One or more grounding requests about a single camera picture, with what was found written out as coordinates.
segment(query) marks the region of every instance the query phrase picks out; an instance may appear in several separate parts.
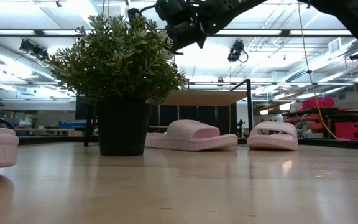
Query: yellow cable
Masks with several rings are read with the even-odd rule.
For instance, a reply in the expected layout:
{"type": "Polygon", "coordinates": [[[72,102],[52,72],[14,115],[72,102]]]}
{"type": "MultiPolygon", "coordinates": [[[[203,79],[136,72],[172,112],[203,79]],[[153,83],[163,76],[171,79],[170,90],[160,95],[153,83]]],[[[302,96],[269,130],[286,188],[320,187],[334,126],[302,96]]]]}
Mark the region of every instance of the yellow cable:
{"type": "MultiPolygon", "coordinates": [[[[309,61],[308,61],[308,54],[306,53],[305,36],[303,35],[303,24],[302,24],[301,4],[300,4],[300,2],[298,2],[298,13],[299,13],[299,20],[300,20],[300,23],[301,23],[301,33],[302,33],[302,41],[303,41],[303,50],[305,52],[306,66],[308,67],[308,70],[310,71],[309,61]]],[[[320,120],[321,120],[322,124],[324,125],[324,127],[326,128],[326,130],[328,131],[328,133],[331,134],[335,139],[339,139],[338,137],[336,137],[336,135],[334,133],[332,133],[329,130],[329,128],[327,127],[326,123],[324,122],[323,115],[321,114],[321,110],[320,110],[320,104],[318,103],[318,97],[317,97],[316,91],[314,90],[313,79],[311,78],[311,73],[309,72],[308,74],[309,74],[309,78],[310,78],[310,82],[311,82],[311,88],[313,90],[314,97],[316,98],[317,109],[318,109],[318,113],[320,115],[320,120]]]]}

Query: black plant pot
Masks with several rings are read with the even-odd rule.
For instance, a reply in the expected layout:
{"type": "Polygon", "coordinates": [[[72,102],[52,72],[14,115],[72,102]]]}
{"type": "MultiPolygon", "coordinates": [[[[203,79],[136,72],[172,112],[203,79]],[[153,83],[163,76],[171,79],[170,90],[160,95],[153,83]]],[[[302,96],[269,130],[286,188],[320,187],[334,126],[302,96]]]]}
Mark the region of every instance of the black plant pot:
{"type": "Polygon", "coordinates": [[[99,102],[99,146],[102,156],[143,155],[150,105],[141,101],[99,102]]]}

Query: red storage bin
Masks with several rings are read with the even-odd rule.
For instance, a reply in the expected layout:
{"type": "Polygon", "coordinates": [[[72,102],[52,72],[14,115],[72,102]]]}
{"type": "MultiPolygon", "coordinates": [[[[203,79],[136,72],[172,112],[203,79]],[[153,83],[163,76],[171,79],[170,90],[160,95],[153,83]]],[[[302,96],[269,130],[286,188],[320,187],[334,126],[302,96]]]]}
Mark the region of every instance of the red storage bin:
{"type": "Polygon", "coordinates": [[[358,122],[335,123],[335,135],[340,139],[358,140],[358,122]]]}
{"type": "MultiPolygon", "coordinates": [[[[332,108],[334,107],[334,99],[332,98],[318,98],[318,104],[320,108],[332,108]]],[[[302,109],[317,108],[316,98],[310,98],[302,102],[302,109]]]]}

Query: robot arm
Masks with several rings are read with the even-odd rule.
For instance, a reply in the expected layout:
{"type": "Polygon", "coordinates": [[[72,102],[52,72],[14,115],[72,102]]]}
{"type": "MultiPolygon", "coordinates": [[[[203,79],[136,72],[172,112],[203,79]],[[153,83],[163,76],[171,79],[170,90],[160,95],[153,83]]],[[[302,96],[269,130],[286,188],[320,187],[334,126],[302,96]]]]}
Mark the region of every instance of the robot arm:
{"type": "MultiPolygon", "coordinates": [[[[172,51],[197,42],[203,47],[208,35],[225,28],[239,14],[266,0],[157,0],[158,15],[174,41],[172,51]]],[[[358,0],[299,0],[336,16],[358,39],[358,0]]]]}

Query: ceiling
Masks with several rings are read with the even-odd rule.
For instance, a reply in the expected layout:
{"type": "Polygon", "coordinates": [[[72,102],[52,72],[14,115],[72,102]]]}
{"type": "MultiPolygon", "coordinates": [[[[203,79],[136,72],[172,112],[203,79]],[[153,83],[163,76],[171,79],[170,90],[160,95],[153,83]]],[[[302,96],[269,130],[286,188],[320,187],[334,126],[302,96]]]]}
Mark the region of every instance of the ceiling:
{"type": "MultiPolygon", "coordinates": [[[[129,2],[130,7],[142,9],[153,5],[155,1],[135,1],[129,2]]],[[[55,0],[0,0],[0,29],[75,29],[78,26],[90,28],[89,21],[86,19],[90,14],[104,12],[105,15],[116,16],[125,15],[125,1],[103,0],[66,0],[60,1],[58,7],[55,0]]],[[[157,21],[157,24],[164,28],[165,22],[161,21],[157,13],[151,9],[143,13],[148,19],[157,21]]],[[[306,4],[301,5],[301,17],[304,29],[324,29],[324,30],[344,30],[346,29],[335,17],[322,14],[313,7],[306,8],[306,4]]],[[[237,16],[225,29],[300,29],[298,15],[298,3],[293,0],[268,0],[265,3],[254,7],[247,12],[237,16]]],[[[0,37],[0,62],[2,57],[7,57],[11,61],[11,68],[6,70],[7,74],[0,72],[0,82],[32,82],[21,85],[4,84],[0,85],[0,90],[5,92],[0,98],[66,98],[70,99],[74,95],[65,92],[64,88],[58,87],[57,82],[50,75],[49,68],[39,65],[30,55],[23,55],[19,50],[22,37],[0,37]],[[33,72],[25,75],[18,75],[21,70],[30,68],[33,72]]],[[[74,41],[72,37],[29,37],[33,43],[39,44],[48,49],[49,53],[55,52],[60,47],[70,47],[74,41]]],[[[341,55],[330,56],[327,58],[328,45],[336,40],[337,37],[308,37],[305,39],[306,54],[308,59],[314,62],[315,82],[337,74],[343,70],[350,70],[344,74],[329,79],[325,82],[349,82],[351,78],[358,77],[358,60],[346,61],[345,56],[358,52],[357,45],[351,47],[353,38],[342,38],[341,55]]],[[[302,38],[299,37],[208,37],[203,49],[199,49],[196,44],[189,45],[181,49],[183,55],[176,55],[175,61],[179,68],[186,72],[190,82],[216,82],[218,78],[223,78],[225,82],[241,82],[245,78],[250,78],[253,82],[285,82],[288,77],[302,70],[305,66],[305,53],[302,38]],[[242,40],[249,54],[246,63],[227,61],[229,49],[236,40],[242,40]]],[[[309,82],[308,77],[301,75],[292,82],[309,82]]],[[[193,89],[220,89],[228,90],[233,85],[218,87],[216,85],[192,85],[193,89]]],[[[254,85],[255,97],[270,99],[273,95],[299,93],[291,95],[291,98],[302,95],[308,87],[280,86],[280,85],[254,85]]]]}

